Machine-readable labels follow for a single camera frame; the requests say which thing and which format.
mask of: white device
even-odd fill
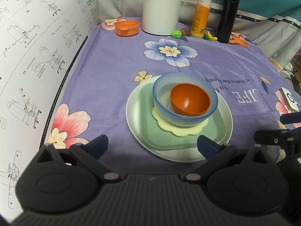
[[[168,36],[177,29],[182,0],[144,0],[142,30]]]
[[[294,100],[294,97],[292,96],[290,91],[282,87],[280,88],[280,92],[284,98],[287,108],[292,112],[298,112],[299,109],[297,103]]]

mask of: green tray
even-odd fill
[[[226,126],[219,108],[209,117],[208,124],[197,135],[178,137],[171,132],[162,130],[152,115],[154,107],[152,88],[153,83],[145,85],[139,95],[141,136],[151,147],[160,150],[196,147],[200,135],[205,135],[216,143],[225,138]]]

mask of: black bottle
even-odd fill
[[[221,20],[217,27],[217,41],[228,43],[235,22],[239,0],[224,0]]]

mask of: blue bowl rim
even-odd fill
[[[212,90],[215,92],[214,88],[205,81],[205,79],[203,79],[202,77],[200,76],[197,76],[197,75],[194,75],[194,74],[191,74],[191,73],[187,73],[187,72],[169,72],[169,73],[166,73],[166,74],[163,74],[161,75],[156,81],[155,83],[153,84],[153,97],[154,97],[154,100],[155,100],[155,103],[159,106],[161,106],[164,111],[167,111],[168,113],[172,114],[172,115],[175,115],[177,117],[180,117],[184,120],[190,120],[190,121],[193,121],[193,120],[201,120],[201,119],[205,119],[207,117],[209,117],[210,115],[213,114],[213,112],[215,112],[215,110],[217,109],[217,106],[218,106],[218,97],[217,97],[217,94],[215,94],[213,96],[213,99],[216,100],[216,106],[212,109],[212,111],[205,115],[205,116],[200,116],[200,117],[186,117],[186,116],[183,116],[183,115],[179,115],[179,114],[176,114],[176,113],[173,113],[171,111],[169,111],[168,109],[166,109],[164,106],[162,106],[162,104],[160,104],[160,102],[157,100],[157,94],[155,94],[155,89],[157,88],[157,85],[158,83],[163,80],[164,78],[166,78],[168,75],[181,75],[181,76],[188,76],[188,77],[192,77],[192,78],[197,78],[197,80],[199,80],[200,82],[202,82],[203,84],[207,85],[209,88],[212,88]]]

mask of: yellow flower-shaped coaster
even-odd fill
[[[172,124],[169,124],[166,122],[159,114],[157,107],[155,106],[152,110],[153,117],[157,120],[159,127],[161,127],[163,130],[173,133],[174,135],[178,137],[184,137],[187,135],[196,135],[200,133],[208,124],[208,118],[201,122],[200,124],[197,124],[193,127],[177,127],[173,126]]]

